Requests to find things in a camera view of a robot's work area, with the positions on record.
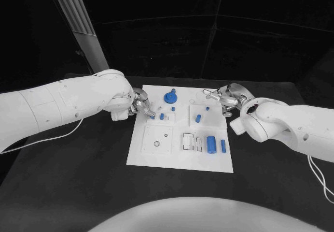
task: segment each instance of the blue tube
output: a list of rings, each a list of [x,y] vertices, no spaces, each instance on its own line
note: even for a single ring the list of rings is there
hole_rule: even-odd
[[[208,153],[209,154],[218,153],[215,136],[208,136]]]
[[[201,122],[201,118],[202,118],[202,116],[198,115],[198,118],[196,118],[196,122],[198,122],[198,123]]]
[[[227,153],[225,139],[222,139],[222,152]]]

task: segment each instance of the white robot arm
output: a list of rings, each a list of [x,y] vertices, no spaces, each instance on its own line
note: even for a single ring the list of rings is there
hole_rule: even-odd
[[[258,142],[277,139],[293,150],[334,162],[333,109],[289,106],[279,100],[255,98],[237,83],[204,93],[221,102],[227,117],[232,116],[230,110],[241,110],[241,117],[231,122],[238,135],[248,132]]]
[[[132,87],[117,70],[0,94],[0,152],[25,137],[103,110],[114,121],[139,112],[156,115],[148,93]]]

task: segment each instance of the white board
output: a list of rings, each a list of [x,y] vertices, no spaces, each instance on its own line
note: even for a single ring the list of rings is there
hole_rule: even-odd
[[[178,102],[169,104],[165,102],[165,94],[173,88]],[[127,165],[234,173],[228,126],[219,102],[207,99],[202,88],[145,85],[143,89],[158,116],[152,119],[145,114],[137,115]],[[166,115],[165,120],[160,120],[162,113]],[[201,123],[196,122],[198,114],[202,115]],[[188,148],[192,144],[191,136],[183,138],[185,133],[194,134],[194,150],[183,148],[185,141],[189,143]],[[208,153],[208,136],[217,137],[215,154]],[[198,138],[202,151],[198,151]],[[222,139],[227,142],[227,153],[222,152]]]

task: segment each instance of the black tabletop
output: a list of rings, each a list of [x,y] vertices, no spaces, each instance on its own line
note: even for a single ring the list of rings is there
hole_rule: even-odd
[[[135,87],[219,88],[243,84],[257,97],[303,104],[293,83],[129,77]],[[238,110],[228,123],[238,117]],[[67,137],[25,148],[0,187],[2,231],[88,231],[112,216],[150,201],[218,197],[261,205],[334,231],[334,206],[307,156],[280,141],[258,143],[231,127],[234,174],[126,164],[136,116],[114,122],[103,111]],[[78,122],[31,136],[28,143],[67,134]],[[323,167],[333,164],[315,159]]]

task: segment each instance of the white cable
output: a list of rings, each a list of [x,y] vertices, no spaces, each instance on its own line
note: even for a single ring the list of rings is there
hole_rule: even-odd
[[[313,168],[312,163],[313,163],[313,165],[316,166],[316,168],[319,169],[319,172],[320,172],[322,177],[323,177],[323,181],[322,181],[322,179],[320,179],[320,177],[319,177],[317,172],[315,171],[315,168]],[[329,202],[334,204],[334,202],[330,200],[330,198],[329,198],[329,196],[327,196],[327,191],[329,191],[333,195],[334,195],[334,193],[333,193],[333,192],[332,192],[332,190],[326,187],[326,177],[325,177],[325,174],[323,174],[323,172],[322,172],[322,170],[320,170],[319,166],[317,166],[317,165],[316,165],[316,163],[315,163],[315,160],[313,160],[312,156],[309,156],[309,164],[310,164],[310,167],[312,167],[313,173],[315,173],[315,175],[317,176],[319,181],[320,181],[320,183],[322,183],[322,184],[323,184],[323,186],[325,186],[325,195],[326,195],[326,198],[327,198]]]
[[[41,142],[45,142],[45,141],[50,141],[50,140],[54,140],[54,139],[64,138],[64,137],[68,136],[70,134],[63,135],[63,136],[55,137],[55,138],[51,138],[51,139],[40,140],[40,141],[37,141],[37,142],[34,142],[34,143],[31,143],[31,144],[28,144],[28,145],[25,145],[25,146],[21,146],[21,147],[18,147],[18,148],[15,148],[15,149],[12,149],[12,150],[8,150],[8,151],[2,152],[0,155],[5,154],[5,153],[8,153],[8,152],[16,151],[16,150],[19,150],[19,149],[25,148],[27,146],[31,146],[31,145],[34,145],[34,144],[37,144],[37,143],[41,143]]]

